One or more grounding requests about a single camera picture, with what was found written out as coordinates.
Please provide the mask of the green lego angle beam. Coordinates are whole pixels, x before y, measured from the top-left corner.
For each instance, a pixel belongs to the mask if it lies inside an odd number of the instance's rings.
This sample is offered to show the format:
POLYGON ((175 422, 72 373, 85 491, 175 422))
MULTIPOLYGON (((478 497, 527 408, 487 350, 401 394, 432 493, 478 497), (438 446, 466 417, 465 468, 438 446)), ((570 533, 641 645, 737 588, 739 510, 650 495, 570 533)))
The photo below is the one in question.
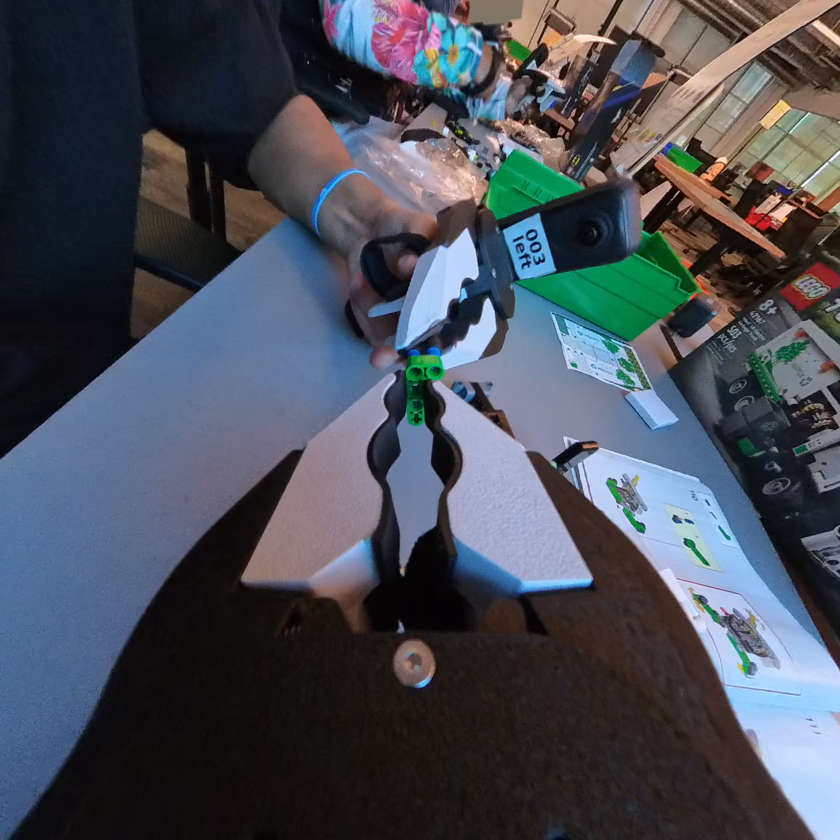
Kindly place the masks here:
POLYGON ((406 360, 406 419, 412 426, 425 425, 426 383, 439 382, 445 376, 445 368, 440 357, 426 355, 417 360, 418 364, 409 364, 406 360))

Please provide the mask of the clear plastic bags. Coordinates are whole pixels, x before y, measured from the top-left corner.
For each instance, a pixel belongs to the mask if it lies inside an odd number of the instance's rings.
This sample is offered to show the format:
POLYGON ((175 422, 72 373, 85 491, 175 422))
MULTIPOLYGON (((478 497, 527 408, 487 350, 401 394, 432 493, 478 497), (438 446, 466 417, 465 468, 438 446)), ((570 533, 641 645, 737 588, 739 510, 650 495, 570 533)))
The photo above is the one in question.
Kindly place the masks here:
POLYGON ((403 126, 378 118, 332 126, 355 167, 405 207, 436 214, 460 201, 480 204, 487 194, 482 171, 447 141, 402 142, 403 126))

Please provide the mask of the green plastic bin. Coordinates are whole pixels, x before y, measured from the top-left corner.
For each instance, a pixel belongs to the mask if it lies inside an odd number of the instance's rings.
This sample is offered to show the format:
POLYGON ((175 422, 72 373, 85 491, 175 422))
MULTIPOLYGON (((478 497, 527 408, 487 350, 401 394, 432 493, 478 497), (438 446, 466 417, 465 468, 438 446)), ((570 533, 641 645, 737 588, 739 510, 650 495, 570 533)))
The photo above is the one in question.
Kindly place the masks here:
MULTIPOLYGON (((486 205, 504 218, 582 190, 583 185, 514 150, 490 179, 486 205)), ((636 254, 616 264, 523 280, 520 285, 627 341, 700 293, 660 232, 643 232, 636 254)))

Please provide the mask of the dark lego set box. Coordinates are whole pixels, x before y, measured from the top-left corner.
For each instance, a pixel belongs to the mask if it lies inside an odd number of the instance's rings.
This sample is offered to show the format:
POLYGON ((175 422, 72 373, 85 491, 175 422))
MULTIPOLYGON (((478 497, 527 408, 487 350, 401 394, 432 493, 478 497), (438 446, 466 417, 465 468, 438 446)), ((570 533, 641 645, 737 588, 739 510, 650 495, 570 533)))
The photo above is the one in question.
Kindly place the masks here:
POLYGON ((839 275, 820 255, 670 370, 839 628, 839 275))

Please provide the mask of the person's left forearm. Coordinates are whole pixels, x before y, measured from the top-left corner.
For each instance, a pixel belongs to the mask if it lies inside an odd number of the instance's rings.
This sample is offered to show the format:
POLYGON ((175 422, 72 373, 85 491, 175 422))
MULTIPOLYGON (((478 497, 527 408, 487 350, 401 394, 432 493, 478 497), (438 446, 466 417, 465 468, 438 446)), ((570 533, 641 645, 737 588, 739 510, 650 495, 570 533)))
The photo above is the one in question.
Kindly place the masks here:
POLYGON ((282 213, 316 230, 328 186, 354 171, 331 122, 310 98, 297 94, 259 136, 247 171, 263 196, 282 213))

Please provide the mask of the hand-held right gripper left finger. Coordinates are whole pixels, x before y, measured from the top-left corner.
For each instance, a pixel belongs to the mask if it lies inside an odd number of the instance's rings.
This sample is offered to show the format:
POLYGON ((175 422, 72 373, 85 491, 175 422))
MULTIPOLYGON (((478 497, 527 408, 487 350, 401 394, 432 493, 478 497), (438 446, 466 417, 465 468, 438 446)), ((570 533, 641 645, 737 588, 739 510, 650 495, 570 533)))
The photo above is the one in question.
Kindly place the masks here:
POLYGON ((242 585, 330 599, 354 632, 370 628, 364 601, 399 571, 386 478, 403 414, 403 375, 388 374, 308 442, 242 585))

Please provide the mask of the person's left hand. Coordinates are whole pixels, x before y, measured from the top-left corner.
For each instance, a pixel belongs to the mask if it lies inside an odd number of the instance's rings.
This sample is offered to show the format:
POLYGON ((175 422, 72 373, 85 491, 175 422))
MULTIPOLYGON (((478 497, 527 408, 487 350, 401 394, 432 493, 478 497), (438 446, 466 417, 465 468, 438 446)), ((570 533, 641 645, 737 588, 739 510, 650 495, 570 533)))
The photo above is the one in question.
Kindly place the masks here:
POLYGON ((436 239, 436 218, 405 209, 369 179, 350 175, 325 199, 318 215, 318 231, 322 242, 346 264, 345 293, 364 339, 371 346, 370 364, 377 370, 399 364, 398 352, 388 344, 396 331, 397 316, 370 318, 370 310, 382 298, 363 277, 361 251, 367 243, 382 237, 414 234, 436 239))

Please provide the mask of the background wooden table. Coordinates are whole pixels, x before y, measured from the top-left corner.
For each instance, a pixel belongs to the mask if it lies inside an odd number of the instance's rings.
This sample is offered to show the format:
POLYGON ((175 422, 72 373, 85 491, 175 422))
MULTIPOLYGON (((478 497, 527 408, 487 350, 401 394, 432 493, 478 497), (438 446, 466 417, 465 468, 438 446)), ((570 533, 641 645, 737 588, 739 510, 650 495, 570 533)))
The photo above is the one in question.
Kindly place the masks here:
POLYGON ((781 248, 770 242, 722 202, 719 191, 707 182, 682 170, 662 154, 656 155, 653 163, 656 171, 670 184, 670 188, 644 219, 644 229, 648 233, 658 231, 682 200, 690 201, 696 209, 709 216, 716 225, 717 242, 699 254, 688 268, 693 277, 698 277, 710 268, 718 266, 725 254, 742 251, 746 245, 756 245, 775 259, 785 257, 781 248))

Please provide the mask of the small dark container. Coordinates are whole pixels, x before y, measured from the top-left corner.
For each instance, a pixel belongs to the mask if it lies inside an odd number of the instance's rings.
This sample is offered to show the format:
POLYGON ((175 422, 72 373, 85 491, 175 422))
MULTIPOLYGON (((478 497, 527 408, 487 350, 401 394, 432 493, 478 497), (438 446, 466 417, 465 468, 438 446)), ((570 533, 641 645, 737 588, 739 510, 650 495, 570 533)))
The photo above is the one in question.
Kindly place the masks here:
POLYGON ((666 320, 666 325, 672 333, 687 339, 706 327, 718 312, 715 300, 700 293, 677 307, 666 320))

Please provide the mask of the small white box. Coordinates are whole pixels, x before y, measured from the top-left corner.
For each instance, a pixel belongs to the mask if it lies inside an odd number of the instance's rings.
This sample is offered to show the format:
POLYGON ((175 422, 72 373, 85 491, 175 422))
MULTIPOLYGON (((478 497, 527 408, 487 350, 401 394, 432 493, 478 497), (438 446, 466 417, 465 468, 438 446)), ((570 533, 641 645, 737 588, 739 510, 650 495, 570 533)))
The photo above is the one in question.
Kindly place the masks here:
POLYGON ((625 399, 651 430, 671 427, 679 421, 677 415, 653 390, 628 392, 625 399))

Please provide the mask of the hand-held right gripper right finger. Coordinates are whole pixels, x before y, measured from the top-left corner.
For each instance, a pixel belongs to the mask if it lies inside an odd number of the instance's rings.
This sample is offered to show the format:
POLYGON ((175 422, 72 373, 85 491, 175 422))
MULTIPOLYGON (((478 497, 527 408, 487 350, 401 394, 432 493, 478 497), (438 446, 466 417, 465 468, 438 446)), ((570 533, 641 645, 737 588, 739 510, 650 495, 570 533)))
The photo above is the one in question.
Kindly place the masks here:
POLYGON ((427 384, 437 528, 463 594, 581 589, 592 573, 529 453, 440 382, 427 384))

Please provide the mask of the black box yellow emblem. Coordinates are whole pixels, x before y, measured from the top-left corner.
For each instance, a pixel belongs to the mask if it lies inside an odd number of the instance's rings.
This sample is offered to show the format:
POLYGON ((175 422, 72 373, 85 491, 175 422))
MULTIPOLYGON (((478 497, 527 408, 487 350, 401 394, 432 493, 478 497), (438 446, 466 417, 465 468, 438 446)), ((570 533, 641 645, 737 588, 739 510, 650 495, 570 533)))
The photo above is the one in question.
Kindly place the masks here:
POLYGON ((563 173, 582 183, 604 151, 615 126, 634 105, 661 51, 646 38, 629 38, 607 71, 570 136, 563 173))

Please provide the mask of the open instruction booklet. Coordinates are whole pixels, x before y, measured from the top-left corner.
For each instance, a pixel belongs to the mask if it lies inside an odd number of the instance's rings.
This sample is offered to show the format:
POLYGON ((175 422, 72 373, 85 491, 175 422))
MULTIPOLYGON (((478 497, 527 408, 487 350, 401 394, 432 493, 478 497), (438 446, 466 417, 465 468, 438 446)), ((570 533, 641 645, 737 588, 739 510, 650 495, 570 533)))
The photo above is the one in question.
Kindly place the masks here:
POLYGON ((711 490, 603 448, 567 477, 658 570, 813 836, 839 838, 838 667, 759 577, 711 490))

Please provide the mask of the green white sticker sheet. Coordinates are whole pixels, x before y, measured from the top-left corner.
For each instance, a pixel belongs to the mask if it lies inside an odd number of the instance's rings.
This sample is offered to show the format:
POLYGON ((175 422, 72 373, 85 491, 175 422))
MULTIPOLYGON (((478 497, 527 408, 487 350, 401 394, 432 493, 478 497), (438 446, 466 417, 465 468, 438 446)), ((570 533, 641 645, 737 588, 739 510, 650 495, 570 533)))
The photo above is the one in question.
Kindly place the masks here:
POLYGON ((625 392, 645 392, 651 382, 634 348, 620 339, 550 314, 566 366, 625 392))

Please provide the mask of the white black lego truck model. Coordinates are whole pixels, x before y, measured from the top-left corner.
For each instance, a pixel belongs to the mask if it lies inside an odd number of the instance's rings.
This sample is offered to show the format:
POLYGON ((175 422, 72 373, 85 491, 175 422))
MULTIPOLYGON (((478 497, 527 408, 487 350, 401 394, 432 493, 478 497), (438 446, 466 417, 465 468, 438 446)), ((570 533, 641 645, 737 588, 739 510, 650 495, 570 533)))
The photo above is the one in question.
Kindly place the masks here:
MULTIPOLYGON (((490 382, 481 383, 477 381, 455 381, 450 386, 454 394, 472 405, 473 408, 499 427, 500 430, 508 434, 511 438, 514 438, 515 435, 506 414, 496 409, 489 399, 488 395, 491 387, 492 383, 490 382)), ((550 463, 560 473, 570 476, 580 464, 598 453, 599 450, 600 445, 596 441, 573 442, 567 444, 565 449, 557 454, 550 463)))

